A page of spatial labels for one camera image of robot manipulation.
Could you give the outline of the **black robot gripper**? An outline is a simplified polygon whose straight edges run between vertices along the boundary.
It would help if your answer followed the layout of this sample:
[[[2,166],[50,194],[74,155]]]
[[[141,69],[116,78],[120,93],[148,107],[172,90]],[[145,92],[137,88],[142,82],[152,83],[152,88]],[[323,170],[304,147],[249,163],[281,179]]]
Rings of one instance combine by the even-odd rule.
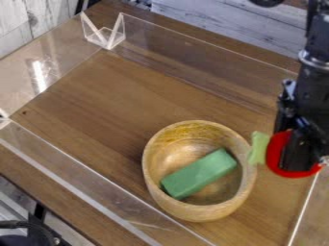
[[[280,168],[311,171],[316,158],[329,155],[329,71],[304,64],[298,80],[283,82],[275,132],[292,133]]]

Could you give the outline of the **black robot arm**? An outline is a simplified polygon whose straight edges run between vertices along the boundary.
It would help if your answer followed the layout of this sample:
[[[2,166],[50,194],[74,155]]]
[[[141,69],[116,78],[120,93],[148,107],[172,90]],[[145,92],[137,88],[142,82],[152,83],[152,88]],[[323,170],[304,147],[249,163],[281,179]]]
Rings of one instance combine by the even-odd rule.
[[[308,172],[329,156],[329,0],[310,0],[298,80],[283,82],[275,133],[289,133],[279,168]]]

